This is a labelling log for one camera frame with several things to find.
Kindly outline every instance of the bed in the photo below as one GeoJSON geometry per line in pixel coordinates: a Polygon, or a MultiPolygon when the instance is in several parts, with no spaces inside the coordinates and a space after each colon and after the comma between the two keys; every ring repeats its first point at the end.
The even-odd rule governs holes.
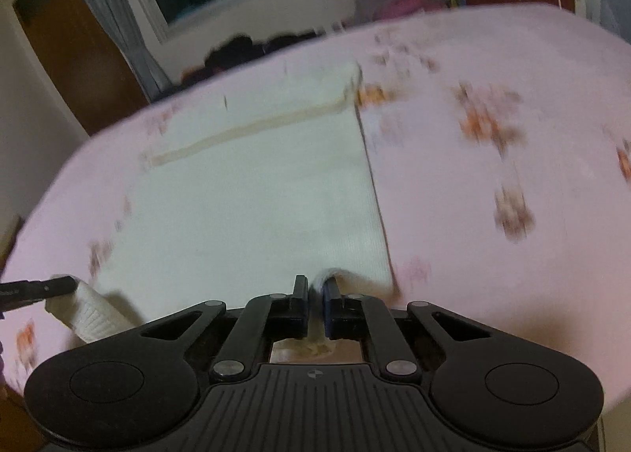
{"type": "MultiPolygon", "coordinates": [[[[631,387],[630,59],[618,38],[539,5],[432,13],[306,43],[92,138],[26,222],[2,281],[71,273],[102,288],[142,211],[147,151],[160,150],[175,117],[353,61],[373,95],[358,126],[399,290],[389,302],[429,299],[567,352],[597,373],[611,408],[631,387]]],[[[140,323],[141,296],[127,288],[109,286],[110,301],[140,323]]],[[[7,313],[0,341],[18,393],[37,364],[77,344],[41,303],[7,313]]]]}

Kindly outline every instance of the brown wooden door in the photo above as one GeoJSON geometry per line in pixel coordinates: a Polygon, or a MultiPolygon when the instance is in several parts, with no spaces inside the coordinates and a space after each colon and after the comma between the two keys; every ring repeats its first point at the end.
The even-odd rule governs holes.
{"type": "Polygon", "coordinates": [[[147,105],[84,0],[17,0],[14,8],[42,66],[90,135],[147,105]]]}

